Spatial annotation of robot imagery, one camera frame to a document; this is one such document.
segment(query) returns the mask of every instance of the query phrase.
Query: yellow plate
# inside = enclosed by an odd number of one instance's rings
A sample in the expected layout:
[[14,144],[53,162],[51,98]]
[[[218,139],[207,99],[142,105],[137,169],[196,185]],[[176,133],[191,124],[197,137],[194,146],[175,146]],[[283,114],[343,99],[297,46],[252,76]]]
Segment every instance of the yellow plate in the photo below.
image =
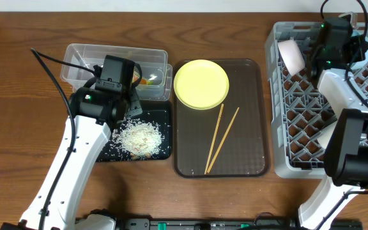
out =
[[177,98],[193,109],[211,109],[227,96],[227,73],[218,64],[195,60],[183,65],[174,78]]

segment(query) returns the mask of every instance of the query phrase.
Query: dark placemat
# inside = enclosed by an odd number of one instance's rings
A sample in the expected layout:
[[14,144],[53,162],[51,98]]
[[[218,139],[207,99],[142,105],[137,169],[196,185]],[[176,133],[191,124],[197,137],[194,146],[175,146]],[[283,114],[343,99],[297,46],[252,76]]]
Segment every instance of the dark placemat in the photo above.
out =
[[120,151],[116,147],[119,144],[112,142],[111,140],[106,143],[100,152],[97,162],[113,162],[113,161],[127,161],[127,160],[164,160],[171,155],[171,143],[172,143],[172,126],[171,126],[171,105],[169,102],[152,102],[141,101],[141,107],[143,113],[138,115],[134,119],[139,118],[146,123],[154,122],[159,125],[158,131],[164,136],[160,145],[160,151],[156,155],[152,155],[149,158],[142,157],[137,158],[132,156],[126,151]]
[[[240,110],[211,172],[204,175],[220,105],[199,111],[175,98],[174,168],[186,178],[262,176],[269,169],[270,157],[259,66],[249,59],[212,61],[227,73],[229,92],[223,101],[224,110],[211,160],[236,108]],[[179,70],[187,62],[179,63],[174,69]]]

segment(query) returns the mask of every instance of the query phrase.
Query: wooden chopstick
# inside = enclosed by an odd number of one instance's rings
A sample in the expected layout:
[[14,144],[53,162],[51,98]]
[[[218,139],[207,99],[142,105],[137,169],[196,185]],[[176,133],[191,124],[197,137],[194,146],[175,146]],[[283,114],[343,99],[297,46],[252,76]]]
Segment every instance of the wooden chopstick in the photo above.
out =
[[228,128],[227,128],[227,131],[225,131],[224,137],[222,138],[221,143],[220,143],[220,145],[218,146],[217,151],[215,152],[215,156],[214,156],[214,158],[212,158],[212,162],[211,162],[211,164],[210,164],[210,167],[209,167],[209,168],[208,168],[208,170],[207,170],[207,173],[210,173],[211,168],[212,168],[212,166],[214,165],[215,159],[217,159],[217,156],[218,156],[218,154],[219,154],[219,152],[220,152],[220,150],[221,150],[222,144],[224,143],[225,138],[227,137],[227,134],[228,134],[228,132],[229,132],[229,129],[230,129],[230,128],[231,128],[231,126],[233,125],[234,119],[235,119],[236,114],[238,113],[238,110],[239,110],[239,109],[240,109],[239,107],[236,109],[235,114],[234,114],[234,116],[233,116],[233,119],[232,119],[232,120],[231,120],[231,122],[229,123]]
[[220,114],[218,115],[217,125],[215,126],[214,136],[212,137],[212,143],[211,143],[210,153],[208,154],[208,159],[207,159],[207,164],[205,165],[204,175],[207,174],[208,163],[210,162],[212,149],[214,148],[215,138],[217,136],[218,126],[220,125],[220,120],[221,120],[221,115],[222,115],[222,109],[223,108],[224,108],[224,104],[221,104],[221,110],[220,110]]

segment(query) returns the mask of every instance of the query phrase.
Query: gray plastic basket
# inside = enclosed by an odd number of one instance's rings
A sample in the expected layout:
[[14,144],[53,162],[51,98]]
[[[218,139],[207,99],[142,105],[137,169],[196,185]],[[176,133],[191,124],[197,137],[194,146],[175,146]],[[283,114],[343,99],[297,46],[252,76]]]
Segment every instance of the gray plastic basket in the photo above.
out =
[[[272,94],[272,150],[275,172],[282,178],[321,178],[324,149],[317,142],[321,129],[336,117],[330,104],[307,81],[305,71],[291,76],[278,50],[278,42],[294,39],[306,61],[309,43],[320,22],[278,22],[265,43],[266,71]],[[364,23],[358,23],[361,31]],[[354,74],[368,97],[368,63]],[[364,139],[360,144],[367,145]]]

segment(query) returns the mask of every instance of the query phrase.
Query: tabletop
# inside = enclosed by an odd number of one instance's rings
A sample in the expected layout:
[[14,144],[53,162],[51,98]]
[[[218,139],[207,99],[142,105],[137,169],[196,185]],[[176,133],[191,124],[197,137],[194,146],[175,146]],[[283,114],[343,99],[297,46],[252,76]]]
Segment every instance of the tabletop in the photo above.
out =
[[[173,66],[186,59],[252,59],[261,68],[270,135],[265,40],[276,22],[319,20],[317,13],[0,13],[0,226],[17,223],[31,204],[65,127],[59,93],[29,48],[58,59],[71,43],[163,49]],[[48,66],[59,80],[61,66]],[[70,85],[60,84],[69,96]],[[77,216],[107,208],[123,218],[253,219],[264,211],[292,217],[318,183],[282,179],[273,167],[261,178],[184,179],[172,157],[99,163]],[[368,229],[368,195],[354,198],[339,218],[360,219]]]

